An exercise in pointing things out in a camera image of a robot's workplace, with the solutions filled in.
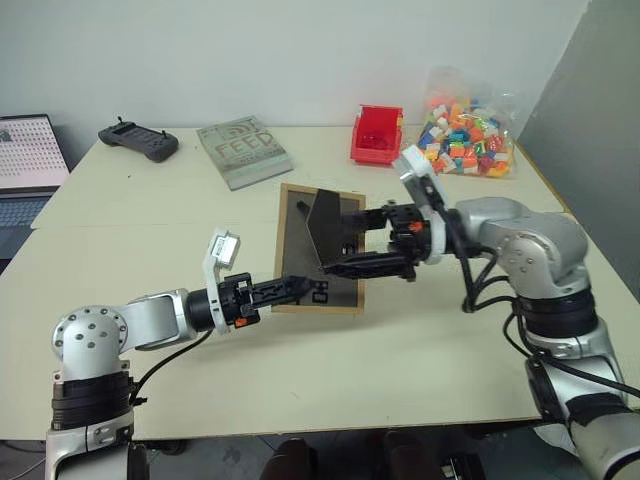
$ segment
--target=wooden board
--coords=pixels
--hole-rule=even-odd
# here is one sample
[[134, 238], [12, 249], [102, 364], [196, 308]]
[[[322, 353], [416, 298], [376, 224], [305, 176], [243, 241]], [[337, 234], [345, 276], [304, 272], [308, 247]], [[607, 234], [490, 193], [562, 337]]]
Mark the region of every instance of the wooden board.
[[[313, 242], [306, 228], [306, 218], [295, 208], [299, 200], [311, 205], [317, 188], [283, 183], [280, 187], [280, 214], [276, 241], [275, 277], [301, 275], [329, 283], [329, 298], [326, 304], [313, 303], [310, 292], [298, 304], [272, 307], [282, 313], [364, 313], [364, 282], [326, 275], [319, 269], [319, 262]], [[343, 211], [364, 210], [364, 195], [347, 192], [340, 194]], [[364, 235], [359, 235], [357, 252], [364, 252]]]

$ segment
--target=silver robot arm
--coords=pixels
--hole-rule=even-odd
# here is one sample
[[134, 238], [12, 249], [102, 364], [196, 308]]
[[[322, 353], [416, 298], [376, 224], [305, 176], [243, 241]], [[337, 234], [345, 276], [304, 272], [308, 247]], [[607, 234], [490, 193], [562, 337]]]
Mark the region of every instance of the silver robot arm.
[[221, 282], [219, 270], [231, 268], [238, 247], [238, 237], [216, 230], [203, 261], [206, 289], [171, 290], [122, 306], [89, 305], [60, 318], [52, 344], [62, 368], [53, 374], [45, 479], [148, 478], [144, 447], [131, 442], [133, 407], [145, 401], [137, 396], [142, 385], [129, 376], [120, 354], [257, 323], [259, 308], [290, 302], [311, 288], [304, 277], [254, 285], [249, 274], [240, 274]]
[[[434, 204], [446, 209], [438, 179], [415, 147], [396, 162], [425, 220], [437, 215]], [[623, 378], [595, 311], [584, 265], [588, 242], [580, 226], [566, 215], [535, 213], [506, 198], [463, 201], [449, 211], [465, 242], [494, 251], [508, 275], [523, 341], [535, 352], [525, 367], [543, 419], [568, 427], [594, 479], [640, 479], [640, 415], [626, 407], [626, 394], [611, 383]], [[432, 239], [450, 236], [442, 223], [430, 222]], [[439, 244], [449, 240], [440, 238]], [[610, 385], [576, 376], [576, 370]]]

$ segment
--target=book cover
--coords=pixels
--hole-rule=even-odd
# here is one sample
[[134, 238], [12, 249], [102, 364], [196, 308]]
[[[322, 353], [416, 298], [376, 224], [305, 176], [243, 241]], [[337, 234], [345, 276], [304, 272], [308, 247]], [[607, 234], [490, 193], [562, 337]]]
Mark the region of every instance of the book cover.
[[293, 169], [291, 157], [254, 116], [201, 128], [198, 137], [231, 190]]

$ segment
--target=red plastic bin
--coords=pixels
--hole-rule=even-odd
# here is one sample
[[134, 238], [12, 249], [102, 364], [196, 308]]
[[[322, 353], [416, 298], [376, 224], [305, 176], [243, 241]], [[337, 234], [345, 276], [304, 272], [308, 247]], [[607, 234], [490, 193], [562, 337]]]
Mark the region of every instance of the red plastic bin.
[[351, 158], [357, 163], [391, 165], [400, 154], [402, 108], [361, 105], [351, 136]]

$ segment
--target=white wall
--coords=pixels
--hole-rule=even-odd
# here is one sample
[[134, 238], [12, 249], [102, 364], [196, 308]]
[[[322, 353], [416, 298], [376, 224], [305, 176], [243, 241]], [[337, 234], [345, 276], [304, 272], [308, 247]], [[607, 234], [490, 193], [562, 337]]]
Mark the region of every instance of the white wall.
[[449, 64], [535, 105], [588, 0], [3, 0], [0, 115], [48, 112], [72, 157], [117, 114], [201, 126], [349, 125], [359, 103], [422, 117]]

